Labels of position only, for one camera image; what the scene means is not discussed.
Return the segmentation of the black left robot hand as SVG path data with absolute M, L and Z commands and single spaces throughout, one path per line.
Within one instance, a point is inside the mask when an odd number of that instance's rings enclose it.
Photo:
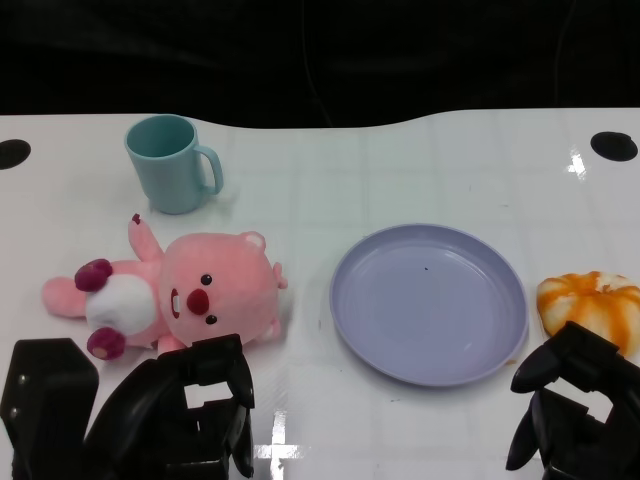
M 1 399 L 15 479 L 254 474 L 251 372 L 238 335 L 138 365 L 90 416 L 94 364 L 69 338 L 18 341 Z

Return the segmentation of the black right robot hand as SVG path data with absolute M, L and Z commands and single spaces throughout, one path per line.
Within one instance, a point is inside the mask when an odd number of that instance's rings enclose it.
M 606 396 L 612 402 L 607 419 L 547 388 L 559 379 Z M 569 322 L 522 362 L 511 391 L 533 396 L 512 439 L 508 471 L 538 453 L 544 479 L 639 477 L 639 367 L 616 345 Z

